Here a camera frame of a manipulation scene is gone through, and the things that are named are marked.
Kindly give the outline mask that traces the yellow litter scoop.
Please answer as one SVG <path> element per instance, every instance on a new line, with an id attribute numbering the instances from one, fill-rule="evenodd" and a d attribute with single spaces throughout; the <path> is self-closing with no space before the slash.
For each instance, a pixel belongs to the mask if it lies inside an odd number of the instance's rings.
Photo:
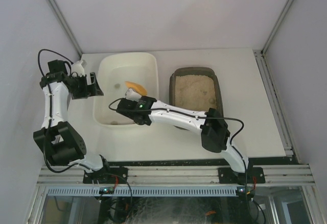
<path id="1" fill-rule="evenodd" d="M 147 90 L 140 84 L 125 81 L 125 85 L 127 86 L 127 88 L 133 89 L 135 92 L 137 92 L 138 94 L 140 94 L 142 96 L 147 96 L 147 94 L 148 94 Z"/>

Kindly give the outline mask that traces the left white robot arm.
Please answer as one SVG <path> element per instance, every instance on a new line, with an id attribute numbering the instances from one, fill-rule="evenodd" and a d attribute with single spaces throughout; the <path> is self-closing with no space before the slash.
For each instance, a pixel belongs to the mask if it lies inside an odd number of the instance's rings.
<path id="1" fill-rule="evenodd" d="M 87 152 L 82 136 L 68 122 L 68 100 L 103 96 L 95 73 L 85 73 L 85 61 L 73 64 L 54 60 L 48 63 L 40 87 L 45 97 L 45 116 L 33 139 L 42 151 L 47 168 L 62 173 L 76 166 L 86 173 L 104 167 L 104 158 Z"/>

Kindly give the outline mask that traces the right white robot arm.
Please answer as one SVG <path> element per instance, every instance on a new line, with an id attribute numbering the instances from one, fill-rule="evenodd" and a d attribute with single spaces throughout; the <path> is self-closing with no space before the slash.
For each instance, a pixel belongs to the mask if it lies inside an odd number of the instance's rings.
<path id="1" fill-rule="evenodd" d="M 115 111 L 130 118 L 137 125 L 166 123 L 193 132 L 201 137 L 202 147 L 221 154 L 236 173 L 247 173 L 248 158 L 233 144 L 233 139 L 244 128 L 236 118 L 222 117 L 213 108 L 208 111 L 192 111 L 178 108 L 148 96 L 137 101 L 118 99 Z"/>

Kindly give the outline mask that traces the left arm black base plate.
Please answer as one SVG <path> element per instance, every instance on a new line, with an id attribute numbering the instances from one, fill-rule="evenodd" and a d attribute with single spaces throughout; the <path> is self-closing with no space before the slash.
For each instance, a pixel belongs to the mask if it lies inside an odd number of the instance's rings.
<path id="1" fill-rule="evenodd" d="M 118 183 L 127 180 L 128 168 L 126 167 L 104 167 L 91 173 L 84 172 L 83 184 L 114 184 L 116 179 Z"/>

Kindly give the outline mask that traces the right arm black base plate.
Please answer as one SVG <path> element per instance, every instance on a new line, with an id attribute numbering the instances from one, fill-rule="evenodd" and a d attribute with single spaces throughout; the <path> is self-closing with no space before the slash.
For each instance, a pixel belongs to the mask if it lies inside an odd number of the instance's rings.
<path id="1" fill-rule="evenodd" d="M 218 178 L 221 184 L 238 184 L 244 185 L 247 179 L 248 184 L 264 184 L 266 183 L 263 169 L 261 167 L 254 167 L 248 173 L 238 173 L 233 171 L 230 167 L 218 168 Z"/>

